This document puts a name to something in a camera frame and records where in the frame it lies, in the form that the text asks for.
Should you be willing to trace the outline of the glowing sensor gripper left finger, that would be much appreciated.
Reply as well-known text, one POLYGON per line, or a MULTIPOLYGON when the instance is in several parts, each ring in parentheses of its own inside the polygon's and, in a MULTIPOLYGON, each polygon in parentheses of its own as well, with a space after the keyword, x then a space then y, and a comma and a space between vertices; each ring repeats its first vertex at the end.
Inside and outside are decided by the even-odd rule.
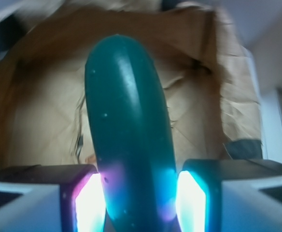
POLYGON ((105 211, 94 165, 0 170, 0 232, 101 232, 105 211))

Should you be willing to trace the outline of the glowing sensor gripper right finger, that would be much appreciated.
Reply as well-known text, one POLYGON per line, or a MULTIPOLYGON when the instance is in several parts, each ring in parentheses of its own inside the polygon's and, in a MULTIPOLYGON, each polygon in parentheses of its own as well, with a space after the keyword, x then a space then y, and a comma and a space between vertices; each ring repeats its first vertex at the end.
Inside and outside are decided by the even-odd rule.
POLYGON ((282 232, 282 164, 189 159, 178 177, 182 232, 282 232))

